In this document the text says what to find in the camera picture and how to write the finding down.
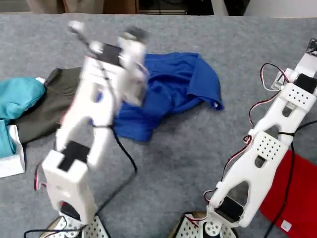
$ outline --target gray table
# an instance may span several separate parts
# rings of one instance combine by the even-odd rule
[[[117,35],[133,24],[151,33],[150,53],[199,52],[219,75],[222,87],[223,112],[202,104],[167,119],[149,143],[122,139],[140,173],[101,213],[113,238],[165,238],[182,212],[204,211],[203,191],[215,186],[226,159],[244,145],[242,137],[250,128],[249,107],[270,95],[260,84],[260,66],[270,61],[281,68],[294,68],[309,39],[317,36],[316,19],[0,15],[0,79],[46,77],[57,66],[82,65],[86,51],[67,32],[71,19],[84,21],[91,39],[115,44]],[[267,70],[268,83],[275,75],[276,71]],[[261,118],[266,108],[256,109],[254,118]],[[314,107],[305,120],[316,117]],[[91,131],[83,127],[79,142],[90,144]],[[316,163],[315,140],[312,127],[297,135],[295,147]],[[53,141],[52,134],[29,143],[27,172],[0,179],[2,238],[22,237],[25,230],[45,228],[57,216],[46,191],[33,191],[35,165],[47,155]],[[96,202],[108,198],[131,172],[127,158],[113,142],[101,169],[91,173]],[[238,232],[242,238],[260,238],[268,225],[258,213]],[[270,237],[285,235],[274,229]]]

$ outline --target blue t-shirt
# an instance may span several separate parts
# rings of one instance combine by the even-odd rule
[[[223,109],[218,77],[199,54],[148,54],[145,67],[150,78],[142,107],[123,103],[114,120],[118,135],[148,141],[167,115],[184,112],[202,101]]]

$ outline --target blue cloth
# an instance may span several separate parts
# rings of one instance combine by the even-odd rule
[[[10,120],[19,118],[44,93],[44,85],[35,78],[11,78],[0,82],[0,158],[16,152],[7,130]]]
[[[218,77],[199,54],[146,55],[145,67],[150,78],[143,105],[122,105],[114,120],[118,135],[148,141],[167,115],[182,113],[203,101],[223,109]]]

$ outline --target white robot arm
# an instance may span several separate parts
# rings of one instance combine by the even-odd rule
[[[316,101],[317,80],[313,77],[317,72],[317,57],[313,53],[305,53],[295,70],[288,68],[285,71],[289,81],[286,85],[281,73],[276,77],[272,88],[280,91],[265,116],[249,131],[251,142],[244,154],[217,183],[207,206],[207,216],[199,222],[200,238],[234,238],[235,234],[228,229],[246,227],[253,219],[271,188],[278,165],[293,141],[292,135],[279,134],[275,138],[266,131],[277,126],[280,132],[295,133]],[[287,117],[282,113],[285,107],[292,110]],[[261,165],[256,163],[256,159],[262,161]],[[249,189],[247,203],[242,206],[228,193],[244,181]]]
[[[79,228],[91,223],[97,210],[88,186],[88,170],[97,169],[104,160],[115,113],[122,101],[135,106],[142,103],[147,80],[143,66],[146,33],[129,28],[119,37],[120,47],[117,47],[88,43],[80,22],[71,22],[70,29],[92,54],[85,58],[74,101],[56,133],[56,150],[45,158],[43,170],[53,208]],[[91,148],[72,141],[80,124],[88,119],[94,125]]]

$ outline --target red cloth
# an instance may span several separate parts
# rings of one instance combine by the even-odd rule
[[[260,210],[273,221],[281,209],[291,168],[292,152],[287,151],[276,170],[270,191]],[[283,220],[292,224],[289,232],[281,228]],[[317,237],[317,166],[296,155],[293,179],[288,202],[282,215],[275,223],[291,238]]]

